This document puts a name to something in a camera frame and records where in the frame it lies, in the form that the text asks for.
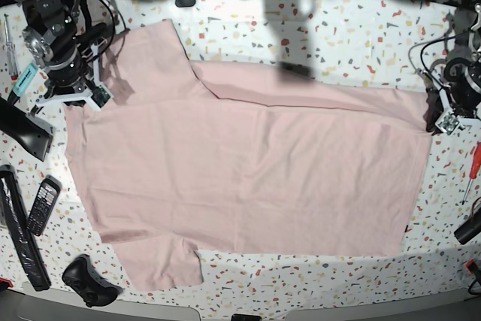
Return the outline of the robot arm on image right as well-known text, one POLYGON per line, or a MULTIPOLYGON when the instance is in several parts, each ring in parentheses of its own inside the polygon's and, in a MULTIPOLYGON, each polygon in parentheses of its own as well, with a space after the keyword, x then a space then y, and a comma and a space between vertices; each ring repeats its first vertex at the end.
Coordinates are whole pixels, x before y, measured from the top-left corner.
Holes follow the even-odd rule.
POLYGON ((450 135, 480 121, 480 2, 473 10, 475 15, 467 20, 465 30, 457 30, 451 17, 451 32, 421 49, 422 75, 431 81, 426 131, 433 135, 450 135), (454 48, 447 51, 450 41, 454 48), (447 55, 427 65, 424 56, 437 44, 443 45, 447 55))

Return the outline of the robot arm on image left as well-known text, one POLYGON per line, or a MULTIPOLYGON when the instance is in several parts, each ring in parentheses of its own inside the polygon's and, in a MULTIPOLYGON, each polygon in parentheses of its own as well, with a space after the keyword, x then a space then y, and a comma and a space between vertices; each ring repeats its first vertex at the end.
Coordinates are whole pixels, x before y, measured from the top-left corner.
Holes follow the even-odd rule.
POLYGON ((112 98, 101 82, 100 65, 115 26, 92 24, 86 0, 15 1, 26 16, 24 44, 47 76, 47 91, 38 97, 31 113, 36 115, 49 104, 101 110, 112 98))

